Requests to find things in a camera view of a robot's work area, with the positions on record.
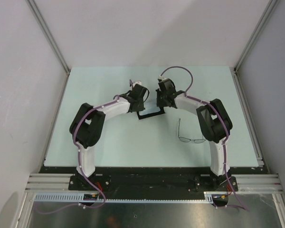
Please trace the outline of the black glasses case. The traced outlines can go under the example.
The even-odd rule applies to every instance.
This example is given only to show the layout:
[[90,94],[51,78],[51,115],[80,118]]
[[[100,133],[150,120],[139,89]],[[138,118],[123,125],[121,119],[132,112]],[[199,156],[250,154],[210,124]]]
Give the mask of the black glasses case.
[[160,108],[160,111],[158,111],[157,113],[153,113],[153,114],[143,115],[143,111],[137,112],[138,119],[142,120],[142,119],[155,117],[155,116],[158,116],[158,115],[161,115],[161,114],[165,114],[164,108],[163,107],[159,107],[159,108]]

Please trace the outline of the blue cleaning cloth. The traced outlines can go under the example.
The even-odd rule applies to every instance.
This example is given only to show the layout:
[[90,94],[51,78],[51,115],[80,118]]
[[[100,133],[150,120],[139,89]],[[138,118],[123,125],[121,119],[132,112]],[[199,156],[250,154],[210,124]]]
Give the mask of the blue cleaning cloth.
[[143,115],[157,113],[158,111],[160,111],[160,108],[155,104],[146,104]]

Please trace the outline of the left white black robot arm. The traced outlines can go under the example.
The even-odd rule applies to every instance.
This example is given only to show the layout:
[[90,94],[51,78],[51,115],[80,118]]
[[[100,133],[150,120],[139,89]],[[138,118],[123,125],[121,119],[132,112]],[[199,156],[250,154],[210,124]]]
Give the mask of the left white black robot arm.
[[131,85],[125,94],[115,95],[113,100],[99,106],[83,103],[73,119],[69,131],[78,147],[77,171],[81,174],[79,185],[85,190],[95,186],[95,145],[100,140],[105,121],[121,114],[144,110],[144,97],[149,90],[140,81]]

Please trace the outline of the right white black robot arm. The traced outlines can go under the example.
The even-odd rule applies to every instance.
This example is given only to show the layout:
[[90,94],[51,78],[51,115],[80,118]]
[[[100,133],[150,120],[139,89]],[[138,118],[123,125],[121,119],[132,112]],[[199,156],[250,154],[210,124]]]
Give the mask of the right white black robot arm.
[[184,91],[177,91],[175,84],[169,78],[159,77],[157,92],[158,107],[173,107],[195,114],[198,117],[200,129],[204,138],[209,142],[211,165],[214,174],[209,184],[214,190],[222,190],[227,180],[223,176],[229,171],[227,164],[227,141],[232,121],[219,99],[210,102],[186,96]]

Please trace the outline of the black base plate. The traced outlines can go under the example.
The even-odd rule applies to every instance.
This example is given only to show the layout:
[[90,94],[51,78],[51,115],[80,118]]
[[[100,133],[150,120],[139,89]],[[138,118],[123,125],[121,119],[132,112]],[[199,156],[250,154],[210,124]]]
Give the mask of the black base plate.
[[195,200],[205,191],[223,194],[238,191],[236,175],[268,172],[260,167],[231,168],[227,177],[215,177],[207,167],[97,167],[94,174],[84,179],[75,167],[42,166],[40,173],[72,174],[75,184],[68,187],[70,191],[85,191],[101,199]]

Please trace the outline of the aluminium front rail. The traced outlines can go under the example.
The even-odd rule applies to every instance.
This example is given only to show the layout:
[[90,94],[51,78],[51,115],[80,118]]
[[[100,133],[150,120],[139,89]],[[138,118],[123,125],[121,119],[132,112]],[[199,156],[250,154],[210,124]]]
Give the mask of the aluminium front rail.
[[[75,183],[72,174],[31,174],[27,191],[68,191]],[[281,194],[284,192],[277,174],[240,174],[235,176],[241,194]]]

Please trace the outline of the right aluminium corner post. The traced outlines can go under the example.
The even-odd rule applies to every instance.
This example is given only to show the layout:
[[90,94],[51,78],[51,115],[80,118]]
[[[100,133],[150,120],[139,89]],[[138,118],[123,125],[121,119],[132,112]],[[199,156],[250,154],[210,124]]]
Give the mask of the right aluminium corner post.
[[261,33],[265,29],[267,23],[269,22],[270,18],[272,17],[275,9],[277,8],[278,4],[280,3],[280,0],[270,0],[263,11],[257,25],[255,26],[247,44],[245,45],[238,61],[236,62],[233,70],[235,73],[237,73],[240,68],[242,67],[243,63],[245,62],[246,58],[250,54],[252,48],[256,44],[257,40],[259,39]]

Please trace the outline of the aluminium corner post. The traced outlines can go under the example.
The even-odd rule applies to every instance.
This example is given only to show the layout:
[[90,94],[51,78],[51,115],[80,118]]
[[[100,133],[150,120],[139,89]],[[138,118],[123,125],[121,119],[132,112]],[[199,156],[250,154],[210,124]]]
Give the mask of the aluminium corner post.
[[280,3],[280,0],[270,0],[263,11],[257,25],[255,26],[247,44],[245,45],[238,61],[236,62],[233,70],[235,73],[237,73],[240,68],[242,67],[243,63],[245,62],[246,58],[250,54],[252,48],[256,44],[257,40],[259,39],[261,33],[265,29],[267,23],[269,22],[270,18],[272,17],[275,9],[277,8],[278,4]]
[[52,35],[52,32],[50,31],[49,26],[48,26],[46,20],[44,19],[38,5],[36,4],[36,2],[34,0],[25,0],[25,2],[27,3],[30,11],[32,12],[37,24],[39,25],[45,39],[47,40],[49,46],[51,47],[54,55],[56,56],[60,65],[62,66],[64,72],[68,76],[70,74],[70,68],[67,65],[67,62],[66,62],[65,58],[63,57],[63,54],[62,54],[57,42],[55,41],[55,38]]

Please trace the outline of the left aluminium corner post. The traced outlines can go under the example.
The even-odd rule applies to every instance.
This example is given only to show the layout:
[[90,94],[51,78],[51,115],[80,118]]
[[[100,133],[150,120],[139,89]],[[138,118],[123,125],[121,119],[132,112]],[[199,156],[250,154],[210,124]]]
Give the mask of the left aluminium corner post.
[[55,38],[52,35],[52,32],[50,31],[49,26],[48,26],[46,20],[44,19],[38,5],[36,4],[36,2],[34,0],[25,0],[25,2],[27,3],[30,11],[32,12],[37,24],[39,25],[45,39],[47,40],[49,46],[51,47],[54,55],[56,56],[60,65],[62,66],[64,72],[68,76],[70,74],[70,68],[67,65],[67,62],[66,62],[65,58],[63,57],[63,54],[62,54],[57,42],[55,41]]

